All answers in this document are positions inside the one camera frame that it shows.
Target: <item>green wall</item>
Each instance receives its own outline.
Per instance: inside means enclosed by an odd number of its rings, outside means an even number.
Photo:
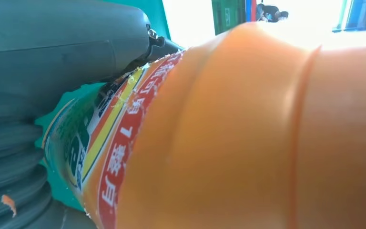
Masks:
[[[140,8],[147,14],[149,20],[151,21],[152,28],[156,30],[158,35],[170,39],[162,0],[110,0],[110,2],[124,5],[131,5]],[[92,85],[84,85],[83,87],[74,92],[65,93],[62,96],[55,110],[50,114],[36,120],[36,124],[43,126],[43,129],[46,130],[48,125],[54,118],[54,116],[69,100],[78,96],[83,96],[87,92],[94,90],[101,85],[102,84],[100,83]],[[41,139],[39,139],[36,142],[36,146],[38,147],[41,146]],[[62,201],[64,204],[70,207],[83,210],[83,208],[78,203],[78,200],[75,199],[71,190],[67,189],[66,184],[61,180],[59,175],[54,173],[50,168],[47,168],[47,170],[48,170],[48,181],[51,184],[52,195],[54,196],[54,198]]]
[[[212,0],[215,34],[245,22],[244,0]]]

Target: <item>bottle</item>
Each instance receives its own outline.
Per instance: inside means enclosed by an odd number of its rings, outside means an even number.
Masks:
[[[366,227],[366,33],[280,30],[238,26],[60,111],[46,158],[98,228]]]

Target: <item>bottle label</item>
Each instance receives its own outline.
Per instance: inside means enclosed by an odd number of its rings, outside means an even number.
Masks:
[[[119,191],[135,139],[148,106],[182,55],[162,58],[70,101],[46,132],[48,164],[99,228],[116,228]]]

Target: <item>person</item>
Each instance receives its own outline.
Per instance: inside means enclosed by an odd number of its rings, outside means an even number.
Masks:
[[[287,11],[280,12],[277,6],[264,5],[262,9],[264,12],[264,17],[268,20],[268,22],[278,22],[288,18],[288,12]]]
[[[258,4],[256,6],[256,21],[264,21],[264,11],[263,11],[264,4]]]

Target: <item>orange fleck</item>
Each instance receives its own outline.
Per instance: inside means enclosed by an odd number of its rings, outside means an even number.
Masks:
[[[13,216],[16,216],[16,205],[15,205],[15,201],[13,199],[11,199],[10,197],[6,196],[6,195],[2,195],[2,203],[4,205],[8,205],[11,210],[13,211]]]

